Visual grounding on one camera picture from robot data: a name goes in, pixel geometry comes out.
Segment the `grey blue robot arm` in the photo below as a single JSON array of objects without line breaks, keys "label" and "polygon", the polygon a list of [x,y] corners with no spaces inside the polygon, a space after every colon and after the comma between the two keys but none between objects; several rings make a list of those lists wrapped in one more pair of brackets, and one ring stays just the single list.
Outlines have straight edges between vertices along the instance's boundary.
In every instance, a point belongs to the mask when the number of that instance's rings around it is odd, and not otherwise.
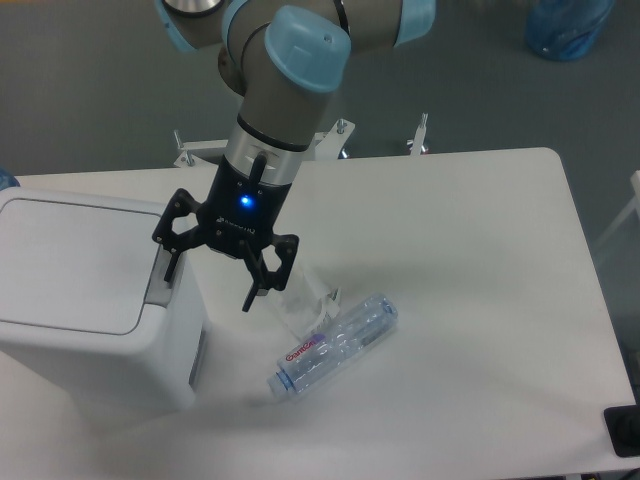
[{"label": "grey blue robot arm", "polygon": [[158,15],[177,48],[217,45],[219,71],[242,98],[204,201],[184,189],[169,200],[153,240],[170,257],[207,246],[242,260],[248,298],[283,290],[299,239],[274,224],[352,54],[426,35],[432,1],[160,1]]}]

